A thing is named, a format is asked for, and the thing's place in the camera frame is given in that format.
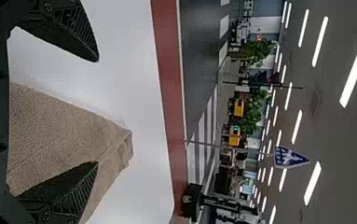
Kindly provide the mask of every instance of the green tree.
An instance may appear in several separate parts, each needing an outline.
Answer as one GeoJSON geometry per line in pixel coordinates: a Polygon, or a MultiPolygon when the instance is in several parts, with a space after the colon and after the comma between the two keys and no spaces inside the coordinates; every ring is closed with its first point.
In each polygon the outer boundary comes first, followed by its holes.
{"type": "Polygon", "coordinates": [[[245,101],[245,116],[239,120],[241,131],[246,135],[252,135],[259,130],[256,125],[262,119],[262,105],[268,98],[267,91],[256,91],[245,101]]]}
{"type": "Polygon", "coordinates": [[[235,60],[244,60],[247,67],[254,64],[260,67],[263,64],[262,61],[267,58],[274,47],[275,44],[265,38],[261,41],[248,40],[240,51],[229,52],[228,56],[235,60]]]}

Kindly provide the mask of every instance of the pedestrian crossing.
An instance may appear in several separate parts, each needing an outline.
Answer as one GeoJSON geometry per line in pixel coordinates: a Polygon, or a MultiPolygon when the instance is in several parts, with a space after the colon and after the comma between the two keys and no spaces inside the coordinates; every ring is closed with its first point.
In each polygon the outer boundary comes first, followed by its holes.
{"type": "MultiPolygon", "coordinates": [[[[214,88],[207,107],[199,120],[198,128],[191,136],[191,141],[215,144],[216,140],[216,110],[217,110],[217,86],[214,88]]],[[[188,182],[200,184],[208,188],[207,182],[211,178],[210,173],[214,163],[215,150],[210,146],[189,143],[186,146],[188,182]]]]}

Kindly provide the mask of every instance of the dark structure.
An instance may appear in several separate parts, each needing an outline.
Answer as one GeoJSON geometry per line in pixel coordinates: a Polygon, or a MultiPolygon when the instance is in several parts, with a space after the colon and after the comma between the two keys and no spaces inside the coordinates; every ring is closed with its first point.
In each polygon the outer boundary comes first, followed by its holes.
{"type": "MultiPolygon", "coordinates": [[[[184,204],[183,217],[190,218],[192,222],[198,221],[199,211],[202,206],[223,209],[234,214],[240,214],[245,210],[251,212],[255,216],[258,215],[257,208],[244,206],[238,202],[233,202],[228,199],[205,195],[201,192],[201,189],[202,185],[189,184],[182,199],[184,204]]],[[[226,217],[218,218],[222,218],[221,220],[228,221],[226,217]]]]}
{"type": "Polygon", "coordinates": [[[18,198],[9,192],[7,39],[16,25],[92,62],[99,59],[97,45],[78,0],[0,0],[0,224],[75,224],[88,202],[97,175],[97,162],[82,164],[27,190],[18,198]]]}

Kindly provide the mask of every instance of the road sign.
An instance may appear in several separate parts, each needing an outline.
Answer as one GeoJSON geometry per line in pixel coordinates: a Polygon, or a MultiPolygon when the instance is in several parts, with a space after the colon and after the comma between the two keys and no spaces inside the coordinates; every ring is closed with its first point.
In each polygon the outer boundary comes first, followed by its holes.
{"type": "Polygon", "coordinates": [[[286,147],[276,147],[274,166],[280,169],[291,169],[309,164],[309,158],[286,147]]]}

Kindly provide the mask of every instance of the asphalt road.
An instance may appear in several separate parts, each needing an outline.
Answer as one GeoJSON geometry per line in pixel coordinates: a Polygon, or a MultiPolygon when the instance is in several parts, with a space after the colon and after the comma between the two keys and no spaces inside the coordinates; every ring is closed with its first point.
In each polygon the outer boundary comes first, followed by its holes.
{"type": "Polygon", "coordinates": [[[228,14],[229,6],[221,7],[220,0],[180,1],[188,138],[196,131],[217,84],[219,50],[227,41],[227,33],[219,36],[220,20],[228,14]]]}
{"type": "MultiPolygon", "coordinates": [[[[287,90],[277,90],[277,123],[270,127],[264,143],[271,138],[274,146],[282,130],[281,146],[309,156],[312,163],[289,170],[281,193],[281,170],[274,172],[270,187],[267,181],[259,184],[262,195],[268,196],[264,217],[268,221],[276,205],[274,224],[357,223],[357,83],[347,107],[339,103],[357,54],[357,1],[294,1],[289,24],[289,29],[281,33],[282,64],[287,65],[285,84],[293,82],[306,88],[292,92],[287,111],[282,109],[287,90]],[[306,8],[310,10],[309,23],[300,49],[297,42],[306,8]],[[318,63],[312,67],[324,16],[329,22],[318,63]],[[303,119],[293,144],[300,109],[303,119]],[[316,161],[321,163],[322,172],[305,206],[303,197],[316,161]]],[[[269,111],[271,119],[274,111],[275,106],[269,111]]],[[[267,158],[261,166],[269,170],[272,163],[267,158]]]]}

